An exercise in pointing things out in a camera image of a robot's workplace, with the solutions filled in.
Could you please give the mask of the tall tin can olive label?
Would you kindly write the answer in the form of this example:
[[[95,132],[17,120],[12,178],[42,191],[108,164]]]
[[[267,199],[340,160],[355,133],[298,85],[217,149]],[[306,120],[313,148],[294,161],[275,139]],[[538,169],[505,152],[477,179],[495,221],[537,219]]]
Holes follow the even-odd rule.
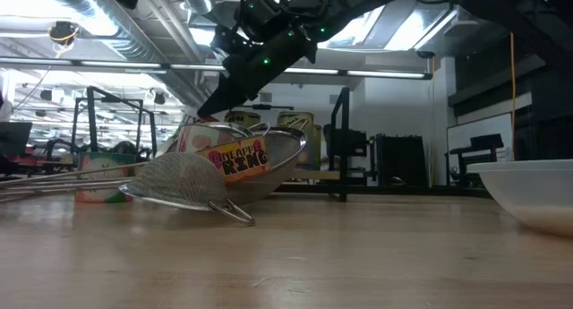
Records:
[[[321,166],[321,143],[322,128],[315,124],[310,130],[310,138],[307,143],[307,164],[309,167],[319,168]]]
[[[283,111],[277,116],[277,126],[295,128],[306,135],[306,144],[298,155],[299,167],[314,167],[315,157],[313,151],[314,114],[303,111]]]

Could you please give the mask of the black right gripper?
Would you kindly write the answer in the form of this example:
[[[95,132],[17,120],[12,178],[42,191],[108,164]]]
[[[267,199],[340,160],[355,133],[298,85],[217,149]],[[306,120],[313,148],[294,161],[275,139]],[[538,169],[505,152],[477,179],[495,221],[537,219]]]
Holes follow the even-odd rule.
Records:
[[[223,62],[227,73],[219,76],[217,88],[197,115],[212,116],[256,99],[259,90],[303,57],[315,61],[316,43],[302,31],[290,29],[260,47],[229,55]]]

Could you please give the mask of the dark monitor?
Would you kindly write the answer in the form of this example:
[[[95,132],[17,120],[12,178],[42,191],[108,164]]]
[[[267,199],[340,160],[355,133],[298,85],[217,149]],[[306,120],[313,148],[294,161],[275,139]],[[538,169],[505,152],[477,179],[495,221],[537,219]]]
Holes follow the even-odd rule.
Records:
[[[33,123],[0,122],[0,154],[19,156],[24,153]]]

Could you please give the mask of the small metal mesh strainer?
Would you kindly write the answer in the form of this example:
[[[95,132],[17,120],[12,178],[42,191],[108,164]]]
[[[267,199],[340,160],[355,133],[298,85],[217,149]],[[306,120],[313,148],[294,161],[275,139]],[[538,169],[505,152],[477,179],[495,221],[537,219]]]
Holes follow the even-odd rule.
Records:
[[[83,179],[104,170],[82,170],[52,176],[0,182],[0,200],[116,189],[134,199],[186,210],[215,211],[247,226],[254,218],[230,199],[223,177],[204,157],[171,152],[140,164],[136,176]]]

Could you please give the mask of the short can teal white label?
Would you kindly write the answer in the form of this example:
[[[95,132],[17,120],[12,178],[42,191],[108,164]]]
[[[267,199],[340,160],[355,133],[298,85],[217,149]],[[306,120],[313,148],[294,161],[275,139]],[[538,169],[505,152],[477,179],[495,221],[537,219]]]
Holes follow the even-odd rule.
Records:
[[[107,152],[81,152],[79,155],[79,170],[97,170],[98,173],[81,175],[80,179],[119,179],[133,176],[133,168],[122,168],[105,171],[105,168],[134,164],[136,157],[131,154]],[[131,197],[121,193],[117,188],[80,190],[74,194],[75,202],[82,203],[124,203],[130,202]]]

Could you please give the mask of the round black ceiling device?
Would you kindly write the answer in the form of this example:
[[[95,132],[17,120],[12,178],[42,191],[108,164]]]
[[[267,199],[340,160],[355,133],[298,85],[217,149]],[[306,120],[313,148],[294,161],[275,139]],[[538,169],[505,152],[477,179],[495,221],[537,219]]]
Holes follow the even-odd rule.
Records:
[[[70,46],[80,28],[69,21],[57,21],[48,32],[49,38],[61,46]]]

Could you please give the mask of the black metal rig frame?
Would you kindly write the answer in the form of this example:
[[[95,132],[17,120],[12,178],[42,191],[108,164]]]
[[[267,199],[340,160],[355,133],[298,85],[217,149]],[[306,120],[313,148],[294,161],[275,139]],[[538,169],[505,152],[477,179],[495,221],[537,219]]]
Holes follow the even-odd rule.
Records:
[[[275,193],[334,193],[367,195],[429,195],[461,196],[491,199],[486,189],[454,186],[413,187],[413,186],[361,186],[361,185],[280,185]]]

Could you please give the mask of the long ceiling light strip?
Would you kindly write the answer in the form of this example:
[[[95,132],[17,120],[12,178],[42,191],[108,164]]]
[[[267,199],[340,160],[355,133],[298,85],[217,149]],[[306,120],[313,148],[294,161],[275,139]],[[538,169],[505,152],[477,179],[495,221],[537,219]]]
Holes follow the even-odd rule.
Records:
[[[416,80],[426,79],[425,73],[349,70],[346,72],[346,74],[352,77],[367,77],[367,78],[416,79]]]
[[[292,74],[317,74],[317,75],[338,75],[339,70],[337,69],[321,69],[321,68],[301,68],[301,67],[289,67],[284,73]]]
[[[132,69],[159,69],[161,64],[157,63],[130,63],[130,62],[107,62],[107,61],[81,61],[82,65],[92,67],[117,67]]]

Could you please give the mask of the tall tin can colourful label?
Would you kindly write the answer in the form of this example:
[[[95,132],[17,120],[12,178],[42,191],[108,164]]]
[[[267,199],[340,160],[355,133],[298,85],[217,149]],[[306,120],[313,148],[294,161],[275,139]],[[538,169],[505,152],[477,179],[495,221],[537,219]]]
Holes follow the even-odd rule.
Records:
[[[225,114],[224,121],[249,128],[259,124],[261,122],[261,116],[248,111],[229,111]]]

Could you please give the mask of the black equipment box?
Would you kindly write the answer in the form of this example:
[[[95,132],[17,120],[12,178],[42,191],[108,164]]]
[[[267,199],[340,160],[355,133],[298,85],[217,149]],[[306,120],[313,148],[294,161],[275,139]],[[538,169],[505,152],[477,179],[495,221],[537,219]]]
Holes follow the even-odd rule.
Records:
[[[331,137],[331,124],[325,124],[322,129],[324,138],[323,147],[326,148],[326,155],[321,158],[322,164],[329,164],[329,157],[334,153],[335,169],[339,168],[340,153],[344,147],[347,149],[347,165],[348,170],[358,170],[358,167],[352,166],[352,157],[366,157],[367,156],[367,143],[366,132],[356,131],[349,129],[346,140],[342,139],[342,130],[335,128],[334,137]]]

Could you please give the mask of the large metal mesh strainer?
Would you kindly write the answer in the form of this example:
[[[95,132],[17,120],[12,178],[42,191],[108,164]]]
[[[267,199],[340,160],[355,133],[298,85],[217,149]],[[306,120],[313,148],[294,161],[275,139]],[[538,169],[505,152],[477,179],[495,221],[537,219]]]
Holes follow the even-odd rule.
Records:
[[[151,161],[0,183],[0,200],[112,190],[173,207],[212,211],[259,200],[291,176],[306,135],[259,125],[254,134],[197,152]]]

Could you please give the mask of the pineapple rings tin can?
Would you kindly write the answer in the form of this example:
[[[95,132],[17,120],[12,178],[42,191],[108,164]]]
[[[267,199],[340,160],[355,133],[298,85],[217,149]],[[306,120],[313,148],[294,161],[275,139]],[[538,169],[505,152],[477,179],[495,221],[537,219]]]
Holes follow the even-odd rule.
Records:
[[[270,169],[264,136],[254,136],[199,150],[218,170],[227,185],[260,176]]]

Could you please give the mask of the black background rig frame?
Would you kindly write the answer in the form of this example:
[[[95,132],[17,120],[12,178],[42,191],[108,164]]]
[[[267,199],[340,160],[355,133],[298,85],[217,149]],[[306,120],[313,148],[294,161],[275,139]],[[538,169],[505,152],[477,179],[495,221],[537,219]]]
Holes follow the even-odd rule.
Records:
[[[114,94],[111,94],[105,90],[97,88],[95,86],[88,86],[86,88],[86,96],[82,98],[75,99],[75,105],[73,110],[73,125],[72,125],[72,137],[71,137],[71,144],[72,146],[75,145],[77,128],[78,128],[78,117],[81,113],[80,111],[80,104],[86,101],[87,102],[87,113],[88,113],[88,129],[89,129],[89,136],[90,136],[90,148],[94,151],[98,151],[98,125],[97,125],[97,118],[96,118],[96,102],[100,101],[103,103],[110,103],[110,104],[122,104],[131,109],[134,109],[137,112],[138,121],[136,127],[134,129],[136,133],[136,140],[135,146],[137,149],[140,148],[141,138],[142,138],[142,121],[143,115],[147,114],[149,117],[149,127],[150,127],[150,139],[151,139],[151,157],[155,157],[158,152],[158,143],[157,143],[157,131],[156,131],[156,122],[155,122],[155,114],[144,107],[144,101],[142,99],[122,99],[117,97]]]

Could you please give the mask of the whiteboard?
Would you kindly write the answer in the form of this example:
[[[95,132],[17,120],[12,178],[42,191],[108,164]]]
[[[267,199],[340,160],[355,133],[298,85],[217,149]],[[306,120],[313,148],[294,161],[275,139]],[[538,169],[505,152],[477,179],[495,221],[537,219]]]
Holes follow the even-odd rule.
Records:
[[[466,148],[471,145],[472,138],[493,134],[498,134],[503,143],[503,146],[497,149],[498,161],[511,160],[513,132],[510,113],[491,116],[448,128],[448,149]]]

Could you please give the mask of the short can pink white label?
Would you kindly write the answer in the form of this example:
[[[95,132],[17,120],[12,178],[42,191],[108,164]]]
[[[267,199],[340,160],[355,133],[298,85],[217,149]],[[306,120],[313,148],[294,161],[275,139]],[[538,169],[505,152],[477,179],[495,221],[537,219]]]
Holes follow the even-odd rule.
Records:
[[[246,136],[245,131],[236,128],[233,124],[187,124],[180,130],[175,150],[194,153]]]

